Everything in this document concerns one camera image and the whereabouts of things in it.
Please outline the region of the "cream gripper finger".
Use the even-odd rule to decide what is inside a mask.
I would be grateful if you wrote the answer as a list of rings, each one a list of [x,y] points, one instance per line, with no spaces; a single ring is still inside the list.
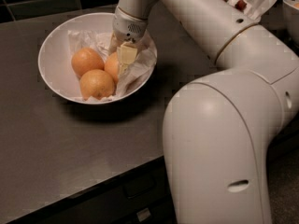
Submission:
[[[119,47],[122,42],[115,36],[115,34],[111,35],[110,44],[108,48],[108,53],[112,54],[117,51],[117,47]]]
[[[138,49],[134,44],[124,42],[117,47],[119,75],[123,74],[130,64],[135,61]]]

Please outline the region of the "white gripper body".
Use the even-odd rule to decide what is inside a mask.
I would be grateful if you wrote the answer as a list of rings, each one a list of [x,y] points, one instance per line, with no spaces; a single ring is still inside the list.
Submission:
[[[112,22],[113,34],[120,42],[138,42],[145,34],[149,14],[133,14],[117,6]]]

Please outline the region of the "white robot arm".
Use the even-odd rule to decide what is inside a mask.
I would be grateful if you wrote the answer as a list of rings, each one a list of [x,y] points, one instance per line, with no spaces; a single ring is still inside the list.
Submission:
[[[120,0],[115,36],[140,40],[156,1],[219,69],[182,87],[164,113],[178,224],[272,224],[266,155],[299,110],[297,55],[223,0]]]

